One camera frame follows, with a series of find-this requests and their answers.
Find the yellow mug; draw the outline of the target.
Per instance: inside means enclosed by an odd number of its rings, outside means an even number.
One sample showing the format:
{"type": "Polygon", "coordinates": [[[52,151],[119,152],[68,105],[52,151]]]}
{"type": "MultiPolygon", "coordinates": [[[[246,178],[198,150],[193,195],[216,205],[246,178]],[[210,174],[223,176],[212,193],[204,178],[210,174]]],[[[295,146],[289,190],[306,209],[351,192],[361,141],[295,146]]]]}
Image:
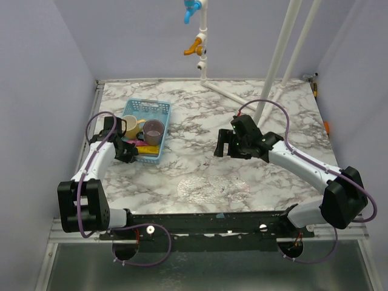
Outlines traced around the yellow mug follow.
{"type": "Polygon", "coordinates": [[[140,124],[146,122],[145,119],[137,119],[133,115],[125,115],[121,119],[126,124],[124,137],[127,139],[136,139],[136,135],[141,131],[140,124]]]}

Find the purple translucent cup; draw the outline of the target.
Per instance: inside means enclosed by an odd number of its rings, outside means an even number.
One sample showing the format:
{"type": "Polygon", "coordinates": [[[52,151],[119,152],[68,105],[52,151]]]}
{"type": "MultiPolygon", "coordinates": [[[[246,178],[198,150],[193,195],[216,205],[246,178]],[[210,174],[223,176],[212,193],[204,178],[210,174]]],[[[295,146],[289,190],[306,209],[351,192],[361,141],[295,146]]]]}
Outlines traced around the purple translucent cup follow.
{"type": "Polygon", "coordinates": [[[158,146],[162,142],[164,135],[164,124],[156,119],[151,119],[145,122],[142,131],[144,135],[144,141],[151,146],[158,146]]]}

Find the blue plastic basket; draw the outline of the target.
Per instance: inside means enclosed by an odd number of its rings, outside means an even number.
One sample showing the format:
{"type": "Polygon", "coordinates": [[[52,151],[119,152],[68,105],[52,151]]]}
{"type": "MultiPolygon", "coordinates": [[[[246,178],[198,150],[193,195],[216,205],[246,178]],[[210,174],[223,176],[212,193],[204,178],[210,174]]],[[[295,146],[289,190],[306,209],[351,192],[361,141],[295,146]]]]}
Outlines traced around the blue plastic basket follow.
{"type": "Polygon", "coordinates": [[[136,144],[139,155],[136,160],[159,164],[167,136],[171,114],[169,102],[146,99],[130,99],[122,112],[127,121],[124,139],[136,144]]]}

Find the clear textured round tray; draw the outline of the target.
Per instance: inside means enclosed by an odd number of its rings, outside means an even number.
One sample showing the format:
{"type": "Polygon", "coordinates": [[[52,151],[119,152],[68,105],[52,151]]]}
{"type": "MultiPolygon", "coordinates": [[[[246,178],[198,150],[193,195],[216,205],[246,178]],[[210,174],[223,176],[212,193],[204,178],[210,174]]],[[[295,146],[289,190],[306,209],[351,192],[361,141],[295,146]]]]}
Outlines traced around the clear textured round tray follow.
{"type": "Polygon", "coordinates": [[[212,202],[243,202],[250,194],[249,185],[237,176],[213,176],[209,178],[209,183],[212,202]]]}

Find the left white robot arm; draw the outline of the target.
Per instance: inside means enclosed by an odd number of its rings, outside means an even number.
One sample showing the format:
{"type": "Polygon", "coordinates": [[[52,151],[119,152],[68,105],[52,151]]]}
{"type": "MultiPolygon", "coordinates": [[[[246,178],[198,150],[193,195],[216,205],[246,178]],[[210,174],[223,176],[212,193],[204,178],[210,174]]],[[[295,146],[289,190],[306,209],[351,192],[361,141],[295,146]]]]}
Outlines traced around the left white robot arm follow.
{"type": "Polygon", "coordinates": [[[114,160],[133,163],[138,149],[122,139],[127,123],[110,112],[105,114],[102,130],[87,141],[89,154],[81,168],[58,185],[61,225],[65,233],[78,232],[84,238],[113,229],[119,238],[129,239],[135,230],[130,210],[109,207],[102,181],[114,160]]]}

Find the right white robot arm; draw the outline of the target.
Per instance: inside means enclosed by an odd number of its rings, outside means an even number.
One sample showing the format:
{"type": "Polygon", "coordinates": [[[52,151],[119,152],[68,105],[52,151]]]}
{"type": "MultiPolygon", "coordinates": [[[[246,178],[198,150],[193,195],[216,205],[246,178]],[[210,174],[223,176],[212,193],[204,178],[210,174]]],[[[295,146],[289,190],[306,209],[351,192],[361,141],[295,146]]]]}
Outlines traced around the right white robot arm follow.
{"type": "Polygon", "coordinates": [[[280,233],[288,238],[312,224],[330,224],[345,229],[366,207],[360,173],[353,167],[341,170],[304,153],[297,153],[286,140],[273,132],[261,133],[249,115],[236,116],[232,129],[220,129],[214,155],[238,159],[259,158],[280,166],[301,178],[323,197],[314,202],[296,204],[283,214],[280,233]]]}

